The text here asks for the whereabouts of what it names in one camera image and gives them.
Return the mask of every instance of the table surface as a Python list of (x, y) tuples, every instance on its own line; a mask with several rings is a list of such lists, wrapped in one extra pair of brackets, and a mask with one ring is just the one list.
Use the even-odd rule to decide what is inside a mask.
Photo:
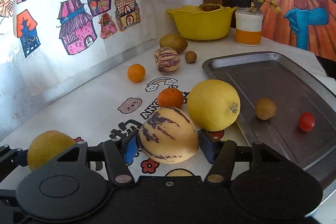
[[(170, 75), (162, 75), (157, 71), (154, 52), (158, 47), (152, 48), (100, 75), (44, 108), (6, 137), (0, 145), (9, 144), (11, 148), (28, 149), (36, 136), (48, 130), (59, 130), (74, 139), (81, 137), (88, 142), (89, 146), (98, 145), (100, 142), (109, 139), (113, 129), (115, 129), (113, 132), (117, 134), (125, 134), (126, 129), (132, 129), (131, 126), (144, 123), (156, 108), (154, 101), (157, 95), (169, 85), (178, 86), (178, 89), (186, 94), (198, 82), (205, 80), (207, 76), (202, 70), (202, 63), (205, 60), (242, 52), (274, 51), (284, 54), (312, 73), (334, 93), (336, 92), (335, 80), (326, 77), (322, 66), (313, 53), (282, 45), (266, 38), (263, 38), (261, 44), (257, 47), (242, 46), (234, 41), (234, 31), (234, 29), (231, 29), (225, 38), (214, 42), (189, 42), (187, 50), (197, 53), (196, 63), (187, 64), (184, 56), (181, 55), (180, 68)], [(146, 77), (140, 83), (132, 83), (126, 76), (127, 68), (135, 63), (142, 64), (146, 69)], [(157, 89), (153, 91), (147, 89), (146, 91), (150, 84), (154, 84)], [(128, 98), (140, 98), (142, 104), (132, 113), (124, 114), (121, 112), (122, 104)], [(185, 105), (183, 105), (182, 110), (187, 112)], [(238, 145), (247, 145), (236, 123), (225, 129), (223, 138), (234, 140)], [(140, 175), (165, 176), (169, 173), (171, 175), (176, 173), (200, 175), (204, 179), (211, 167), (200, 150), (190, 159), (177, 165), (159, 164), (156, 168), (153, 165), (149, 168), (148, 160), (148, 157), (140, 152), (129, 166), (136, 180)], [(249, 164), (247, 162), (237, 163), (232, 178), (248, 168)], [(0, 188), (15, 189), (18, 183), (29, 173), (28, 167), (17, 168), (0, 183)], [(99, 173), (107, 178), (105, 167)], [(333, 223), (336, 213), (331, 209), (331, 206), (335, 202), (336, 199), (332, 196), (321, 205), (317, 213), (317, 219), (321, 218), (321, 223)]]

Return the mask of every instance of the screw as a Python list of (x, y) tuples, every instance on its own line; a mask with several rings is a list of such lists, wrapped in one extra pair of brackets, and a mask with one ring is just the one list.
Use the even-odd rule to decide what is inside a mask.
[(166, 182), (166, 186), (173, 186), (174, 185), (174, 182), (172, 182), (172, 181), (167, 181)]
[(213, 174), (213, 175), (209, 175), (207, 177), (207, 180), (212, 183), (220, 183), (224, 180), (224, 178), (221, 175)]
[(132, 177), (129, 175), (118, 175), (115, 177), (115, 181), (118, 183), (128, 183), (132, 180)]

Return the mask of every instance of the purple striped fruit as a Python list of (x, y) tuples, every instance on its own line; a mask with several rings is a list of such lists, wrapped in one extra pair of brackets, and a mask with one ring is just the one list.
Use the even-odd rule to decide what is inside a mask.
[(170, 74), (176, 71), (181, 63), (179, 54), (173, 48), (160, 48), (154, 53), (155, 63), (159, 72)]
[(138, 143), (151, 159), (178, 164), (198, 150), (198, 136), (190, 118), (175, 107), (162, 107), (141, 126)]

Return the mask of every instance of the black plastic circle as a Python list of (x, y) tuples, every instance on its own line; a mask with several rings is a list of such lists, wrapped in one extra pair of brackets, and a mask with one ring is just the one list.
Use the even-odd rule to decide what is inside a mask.
[(50, 198), (65, 198), (79, 188), (77, 179), (70, 176), (54, 176), (41, 183), (41, 192)]
[(265, 163), (238, 175), (231, 192), (248, 212), (278, 221), (304, 218), (317, 208), (323, 195), (314, 177), (284, 163)]

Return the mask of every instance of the wall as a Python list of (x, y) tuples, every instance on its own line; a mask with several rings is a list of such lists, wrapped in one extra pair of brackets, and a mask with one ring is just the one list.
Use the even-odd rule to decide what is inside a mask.
[(26, 90), (23, 78), (14, 62), (0, 65), (0, 141), (44, 107), (98, 75), (154, 47), (161, 36), (177, 32), (173, 19), (166, 12), (167, 8), (200, 5), (202, 2), (203, 0), (152, 0), (155, 14), (155, 26), (153, 27), (156, 27), (157, 31), (156, 39), (130, 48), (37, 96), (31, 95)]

